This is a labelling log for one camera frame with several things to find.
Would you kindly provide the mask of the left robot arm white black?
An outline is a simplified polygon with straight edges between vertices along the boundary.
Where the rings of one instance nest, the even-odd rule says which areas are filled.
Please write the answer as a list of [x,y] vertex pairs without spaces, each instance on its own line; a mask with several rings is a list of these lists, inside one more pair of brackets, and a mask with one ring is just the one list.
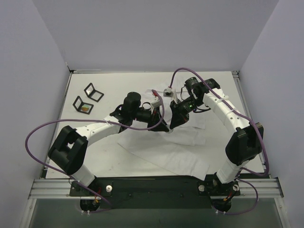
[[78,181],[80,189],[86,195],[93,195],[97,191],[95,175],[84,165],[88,146],[110,135],[119,134],[126,129],[134,129],[134,121],[147,124],[147,131],[165,131],[167,124],[163,119],[164,103],[161,96],[152,91],[154,99],[150,108],[141,106],[141,95],[129,92],[123,104],[116,107],[105,119],[90,124],[72,128],[69,125],[61,129],[48,157],[68,176]]

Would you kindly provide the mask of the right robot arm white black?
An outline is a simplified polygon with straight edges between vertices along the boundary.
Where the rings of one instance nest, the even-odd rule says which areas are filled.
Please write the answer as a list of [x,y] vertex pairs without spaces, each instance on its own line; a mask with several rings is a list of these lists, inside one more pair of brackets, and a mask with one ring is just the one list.
[[184,86],[189,94],[184,100],[174,99],[170,103],[172,118],[170,128],[185,124],[190,112],[207,106],[226,127],[230,140],[225,147],[226,161],[215,173],[218,185],[234,181],[244,166],[262,151],[264,128],[260,123],[252,124],[242,115],[213,79],[199,82],[195,77],[187,79]]

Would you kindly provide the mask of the colourful painted round brooch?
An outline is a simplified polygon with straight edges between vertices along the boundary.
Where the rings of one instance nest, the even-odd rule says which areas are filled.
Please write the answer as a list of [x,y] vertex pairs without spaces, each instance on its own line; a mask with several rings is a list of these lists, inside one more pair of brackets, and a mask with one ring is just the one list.
[[81,108],[81,110],[84,111],[84,112],[89,111],[89,109],[90,109],[89,107],[82,107],[82,108]]

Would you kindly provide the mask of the white garment shirt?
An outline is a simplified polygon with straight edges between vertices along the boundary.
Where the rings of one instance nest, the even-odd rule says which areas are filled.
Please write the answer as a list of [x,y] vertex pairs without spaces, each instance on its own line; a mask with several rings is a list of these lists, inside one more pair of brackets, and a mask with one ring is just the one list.
[[204,114],[190,113],[190,119],[171,133],[127,130],[118,144],[141,159],[176,175],[205,180],[209,164],[192,151],[205,146]]

